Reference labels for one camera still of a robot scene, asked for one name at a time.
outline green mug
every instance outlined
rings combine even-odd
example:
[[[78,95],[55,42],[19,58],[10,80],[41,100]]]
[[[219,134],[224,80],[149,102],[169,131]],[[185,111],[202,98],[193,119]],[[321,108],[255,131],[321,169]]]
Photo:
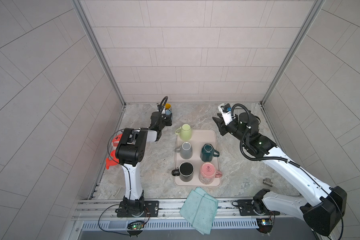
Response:
[[[188,124],[184,124],[183,126],[176,129],[175,134],[180,135],[181,140],[188,141],[192,137],[191,126],[189,126]]]
[[[213,146],[209,143],[204,144],[202,147],[202,151],[200,153],[200,158],[203,162],[210,162],[212,161],[213,157],[219,157],[220,153],[216,151]]]

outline light green mug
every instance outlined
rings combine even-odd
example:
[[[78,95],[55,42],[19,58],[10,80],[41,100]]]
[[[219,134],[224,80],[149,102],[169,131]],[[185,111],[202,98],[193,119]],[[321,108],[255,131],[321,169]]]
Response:
[[[175,134],[180,135],[181,140],[188,141],[192,137],[191,126],[184,124],[183,126],[176,129]]]

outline marble countertop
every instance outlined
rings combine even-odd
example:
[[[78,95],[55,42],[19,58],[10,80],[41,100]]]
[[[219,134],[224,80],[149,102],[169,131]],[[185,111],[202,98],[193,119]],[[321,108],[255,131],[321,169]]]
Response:
[[[220,151],[220,170],[223,172],[219,187],[204,187],[213,197],[249,197],[263,188],[284,195],[298,195],[298,191],[281,175],[263,162],[252,162],[245,159],[239,150],[239,141],[226,134],[221,136],[213,116],[218,113],[217,103],[171,104],[172,126],[165,127],[157,142],[147,142],[145,155],[141,162],[141,184],[146,199],[154,198],[185,198],[195,187],[179,187],[173,182],[171,171],[175,167],[176,137],[174,131],[183,124],[193,129],[212,129],[216,132],[217,150]],[[244,104],[251,112],[261,119],[259,132],[273,140],[266,123],[261,105],[258,103]],[[156,104],[127,105],[120,129],[125,127],[149,127],[150,116],[156,111]],[[269,177],[273,187],[262,183]],[[122,199],[125,193],[124,173],[121,166],[110,166],[105,169],[96,199]]]

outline cloth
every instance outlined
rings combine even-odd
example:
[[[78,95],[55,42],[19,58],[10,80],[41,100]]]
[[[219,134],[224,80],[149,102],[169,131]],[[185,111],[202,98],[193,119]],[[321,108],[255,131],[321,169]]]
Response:
[[[201,187],[188,195],[180,214],[201,234],[210,234],[217,213],[218,200],[211,197]]]

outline pink mug handle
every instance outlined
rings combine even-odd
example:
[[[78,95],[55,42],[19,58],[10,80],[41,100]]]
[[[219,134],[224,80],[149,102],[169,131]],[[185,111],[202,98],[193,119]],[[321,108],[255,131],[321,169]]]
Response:
[[[221,171],[216,170],[215,177],[222,177],[222,176],[223,176],[223,174],[221,173]]]

